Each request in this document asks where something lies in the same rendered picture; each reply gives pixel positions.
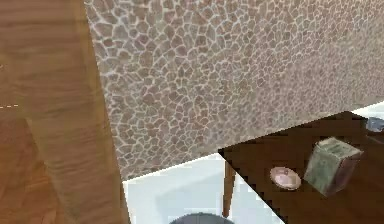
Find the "pink round dish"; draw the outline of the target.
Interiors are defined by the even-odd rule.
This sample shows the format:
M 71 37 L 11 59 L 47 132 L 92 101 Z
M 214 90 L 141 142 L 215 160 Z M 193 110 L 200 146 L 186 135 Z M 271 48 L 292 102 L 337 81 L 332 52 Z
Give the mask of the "pink round dish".
M 276 186 L 285 190 L 295 190 L 301 186 L 299 175 L 287 167 L 272 168 L 270 179 Z

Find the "dark grey round object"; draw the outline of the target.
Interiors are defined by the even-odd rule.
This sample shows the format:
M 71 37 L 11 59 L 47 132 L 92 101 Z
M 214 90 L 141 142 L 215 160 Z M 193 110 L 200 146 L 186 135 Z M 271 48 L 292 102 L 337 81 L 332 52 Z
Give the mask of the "dark grey round object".
M 233 221 L 211 213 L 191 213 L 179 217 L 169 224 L 235 224 Z

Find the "dark brown wooden table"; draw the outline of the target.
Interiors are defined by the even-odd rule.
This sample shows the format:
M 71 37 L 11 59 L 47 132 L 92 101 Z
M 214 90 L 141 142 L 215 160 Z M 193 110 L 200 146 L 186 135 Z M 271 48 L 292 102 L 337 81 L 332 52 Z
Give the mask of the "dark brown wooden table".
M 336 137 L 363 151 L 342 191 L 325 197 L 308 183 L 288 191 L 272 183 L 276 166 L 302 175 L 316 142 Z M 345 111 L 238 143 L 219 154 L 285 224 L 384 224 L 384 131 L 370 132 L 366 119 Z

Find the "brown wooden door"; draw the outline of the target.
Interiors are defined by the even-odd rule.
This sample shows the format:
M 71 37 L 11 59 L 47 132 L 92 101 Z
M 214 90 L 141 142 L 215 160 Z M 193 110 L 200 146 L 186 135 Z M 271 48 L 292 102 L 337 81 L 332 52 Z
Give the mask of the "brown wooden door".
M 0 0 L 0 64 L 69 224 L 131 224 L 83 0 Z

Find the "grey-green box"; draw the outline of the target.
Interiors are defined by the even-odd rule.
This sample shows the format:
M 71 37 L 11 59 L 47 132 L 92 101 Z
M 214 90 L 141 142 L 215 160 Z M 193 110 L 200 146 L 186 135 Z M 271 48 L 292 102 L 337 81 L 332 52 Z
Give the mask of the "grey-green box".
M 363 152 L 335 137 L 315 144 L 304 180 L 324 196 L 344 189 Z

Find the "grey-blue small object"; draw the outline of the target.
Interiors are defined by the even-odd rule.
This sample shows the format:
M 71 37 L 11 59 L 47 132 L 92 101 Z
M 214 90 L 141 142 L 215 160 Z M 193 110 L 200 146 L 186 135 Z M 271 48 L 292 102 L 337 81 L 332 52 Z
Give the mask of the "grey-blue small object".
M 366 122 L 366 129 L 371 132 L 382 132 L 384 130 L 384 120 L 377 117 L 369 117 Z

